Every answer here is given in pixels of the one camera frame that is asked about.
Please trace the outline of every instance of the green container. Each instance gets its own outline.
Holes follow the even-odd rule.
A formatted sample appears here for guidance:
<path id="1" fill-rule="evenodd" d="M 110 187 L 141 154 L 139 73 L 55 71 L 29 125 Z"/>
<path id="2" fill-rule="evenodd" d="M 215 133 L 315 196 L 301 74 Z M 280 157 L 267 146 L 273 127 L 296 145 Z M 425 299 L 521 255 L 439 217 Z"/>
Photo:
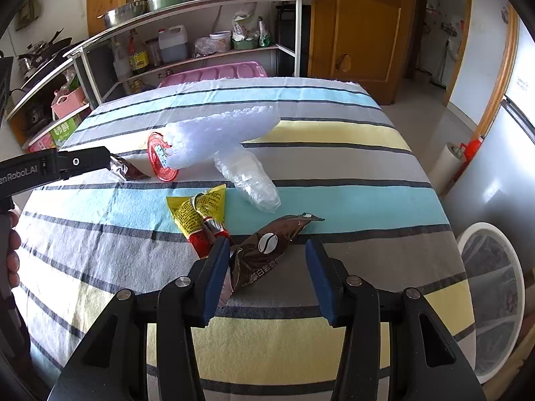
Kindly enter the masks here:
<path id="1" fill-rule="evenodd" d="M 67 119 L 65 122 L 61 122 L 50 130 L 52 139 L 58 147 L 61 147 L 63 143 L 72 135 L 74 130 L 80 125 L 81 118 L 79 115 L 73 116 Z"/>
<path id="2" fill-rule="evenodd" d="M 238 42 L 233 40 L 232 41 L 232 48 L 240 50 L 240 51 L 242 49 L 255 49 L 255 48 L 258 48 L 258 40 L 257 39 L 239 40 Z"/>

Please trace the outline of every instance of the refrigerator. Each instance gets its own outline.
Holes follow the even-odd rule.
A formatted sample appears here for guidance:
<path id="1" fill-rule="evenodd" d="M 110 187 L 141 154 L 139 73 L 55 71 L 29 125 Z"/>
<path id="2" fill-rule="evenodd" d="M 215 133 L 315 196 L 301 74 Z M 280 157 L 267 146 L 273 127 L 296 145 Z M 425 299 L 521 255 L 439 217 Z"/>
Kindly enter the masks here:
<path id="1" fill-rule="evenodd" d="M 477 222 L 499 228 L 524 272 L 535 267 L 535 42 L 520 22 L 513 74 L 479 151 L 442 199 L 455 236 Z"/>

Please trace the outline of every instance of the blue gripper pad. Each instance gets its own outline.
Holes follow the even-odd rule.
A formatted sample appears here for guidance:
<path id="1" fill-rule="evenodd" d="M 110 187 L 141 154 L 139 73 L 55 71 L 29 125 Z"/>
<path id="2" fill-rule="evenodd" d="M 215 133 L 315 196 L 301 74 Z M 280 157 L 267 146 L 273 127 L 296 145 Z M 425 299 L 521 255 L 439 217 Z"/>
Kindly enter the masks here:
<path id="1" fill-rule="evenodd" d="M 223 282 L 225 281 L 228 262 L 231 256 L 231 246 L 228 239 L 217 239 L 210 251 L 209 257 L 212 257 L 213 252 L 216 252 L 217 255 L 213 264 L 211 276 L 204 289 L 202 320 L 206 325 L 208 325 L 208 322 L 216 314 L 219 296 L 221 295 L 221 288 L 223 288 Z"/>
<path id="2" fill-rule="evenodd" d="M 314 291 L 318 298 L 319 310 L 329 325 L 333 325 L 336 321 L 336 294 L 325 270 L 325 264 L 330 264 L 330 261 L 323 249 L 323 245 L 317 238 L 311 238 L 307 241 L 305 257 Z"/>

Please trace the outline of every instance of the coffee bean logo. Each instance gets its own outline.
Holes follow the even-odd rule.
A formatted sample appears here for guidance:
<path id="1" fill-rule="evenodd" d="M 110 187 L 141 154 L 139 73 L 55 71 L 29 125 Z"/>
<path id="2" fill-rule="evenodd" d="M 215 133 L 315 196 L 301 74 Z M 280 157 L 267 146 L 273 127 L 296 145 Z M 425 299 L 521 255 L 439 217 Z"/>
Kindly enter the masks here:
<path id="1" fill-rule="evenodd" d="M 275 250 L 278 242 L 279 239 L 277 236 L 271 232 L 268 232 L 264 234 L 258 241 L 258 250 L 260 250 L 260 253 L 269 254 Z"/>

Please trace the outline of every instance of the pink storage bin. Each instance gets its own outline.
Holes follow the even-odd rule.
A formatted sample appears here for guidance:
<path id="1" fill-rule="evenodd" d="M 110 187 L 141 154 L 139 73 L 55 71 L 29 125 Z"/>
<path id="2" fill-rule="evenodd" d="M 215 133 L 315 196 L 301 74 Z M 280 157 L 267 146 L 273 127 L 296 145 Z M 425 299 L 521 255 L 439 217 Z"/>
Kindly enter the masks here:
<path id="1" fill-rule="evenodd" d="M 266 77 L 266 71 L 258 62 L 229 63 L 170 75 L 165 77 L 158 87 L 164 88 L 202 80 L 257 79 Z"/>
<path id="2" fill-rule="evenodd" d="M 74 112 L 77 108 L 84 105 L 86 96 L 82 86 L 77 88 L 74 92 L 68 95 L 63 95 L 57 98 L 55 104 L 52 104 L 52 110 L 58 119 L 65 117 L 70 112 Z"/>
<path id="3" fill-rule="evenodd" d="M 43 149 L 50 149 L 51 147 L 57 147 L 52 139 L 50 132 L 43 134 L 43 136 L 36 140 L 28 147 L 28 152 L 42 151 Z"/>

